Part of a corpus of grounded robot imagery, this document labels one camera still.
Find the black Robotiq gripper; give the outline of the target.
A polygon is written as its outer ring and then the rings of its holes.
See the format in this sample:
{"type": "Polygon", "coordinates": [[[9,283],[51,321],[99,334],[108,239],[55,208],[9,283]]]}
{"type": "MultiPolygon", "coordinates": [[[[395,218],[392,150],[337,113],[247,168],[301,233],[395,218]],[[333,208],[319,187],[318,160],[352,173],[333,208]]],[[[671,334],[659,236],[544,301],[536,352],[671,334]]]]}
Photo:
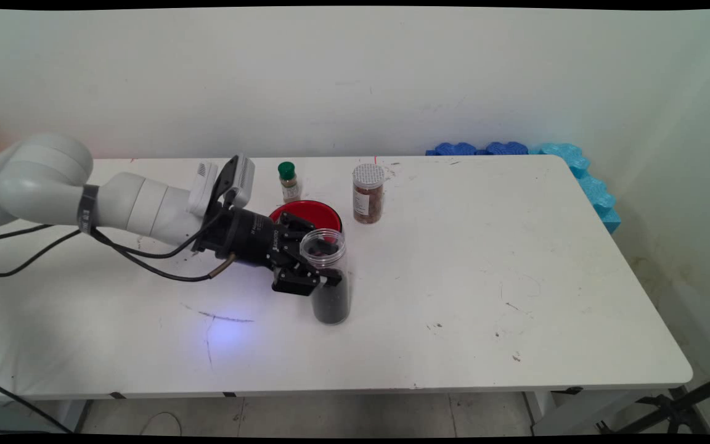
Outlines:
{"type": "Polygon", "coordinates": [[[324,263],[339,251],[331,228],[286,211],[276,216],[276,222],[242,208],[215,206],[206,211],[198,251],[211,251],[220,260],[234,255],[236,261],[272,269],[274,292],[310,296],[319,286],[341,284],[343,272],[324,263]],[[282,226],[301,247],[282,247],[282,226]]]}

